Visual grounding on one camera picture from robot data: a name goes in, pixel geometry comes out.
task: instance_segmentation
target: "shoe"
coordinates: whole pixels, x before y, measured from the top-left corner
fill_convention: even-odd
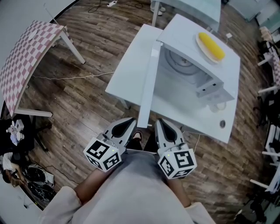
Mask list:
[[[164,7],[161,6],[161,7],[159,8],[159,11],[160,11],[160,12],[165,12],[166,9],[165,9]]]
[[[161,12],[161,10],[159,10],[158,13],[157,13],[158,16],[162,16],[162,14],[163,14],[163,13]]]
[[[142,133],[140,131],[136,131],[132,137],[132,139],[137,141],[142,141]]]

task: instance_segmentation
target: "wooden floor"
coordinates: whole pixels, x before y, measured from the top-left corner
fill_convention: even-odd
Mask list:
[[[67,25],[75,46],[87,61],[80,64],[64,43],[59,41],[50,49],[36,69],[34,76],[62,78],[87,76],[90,73],[114,72],[126,49],[142,24],[151,24],[149,5],[136,9],[133,3],[112,8],[103,6],[95,13],[88,9],[98,0],[80,0],[57,20]],[[164,28],[174,16],[158,17],[158,26]],[[196,150],[197,169],[183,180],[192,200],[200,201],[213,219],[231,223],[241,208],[245,195],[253,187],[249,179],[258,180],[263,166],[261,151],[266,128],[256,129],[258,115],[252,110],[258,105],[257,90],[267,87],[264,72],[257,67],[259,37],[255,21],[246,23],[230,6],[222,9],[217,35],[225,41],[225,34],[233,38],[228,45],[241,57],[239,94],[234,126],[228,144],[201,136]],[[40,134],[49,152],[38,146],[30,153],[43,167],[53,165],[69,179],[80,183],[93,170],[83,155],[83,149],[112,121],[134,116],[137,107],[125,110],[113,97],[105,93],[112,75],[86,79],[47,80],[31,78],[21,107],[53,112],[50,119],[38,119],[39,125],[52,122],[52,129]],[[185,133],[190,147],[197,135]],[[75,187],[76,183],[50,167],[55,175],[55,189]]]

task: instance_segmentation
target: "white jacket sleeve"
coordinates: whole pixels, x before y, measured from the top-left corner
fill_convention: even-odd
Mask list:
[[[62,187],[40,215],[39,224],[66,224],[81,207],[76,192],[68,187]]]
[[[195,202],[185,208],[192,221],[197,224],[216,224],[211,218],[205,207],[200,202]]]

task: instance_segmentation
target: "pink checkered table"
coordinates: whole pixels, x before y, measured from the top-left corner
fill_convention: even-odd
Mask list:
[[[28,40],[34,31],[37,31],[36,35]],[[14,113],[45,117],[53,115],[51,112],[19,108],[18,105],[34,70],[59,37],[77,59],[82,64],[85,63],[64,26],[33,21],[16,42],[0,73],[0,87],[11,116]]]

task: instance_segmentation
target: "white plate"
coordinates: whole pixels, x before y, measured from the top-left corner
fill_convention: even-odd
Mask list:
[[[204,45],[204,43],[200,40],[200,37],[198,36],[199,34],[196,35],[196,42],[199,48],[202,50],[202,52],[214,63],[218,64],[219,61],[215,60],[212,56],[212,53],[207,49],[207,47]]]
[[[38,30],[34,30],[31,34],[29,34],[28,41],[31,41],[35,37],[37,31]]]

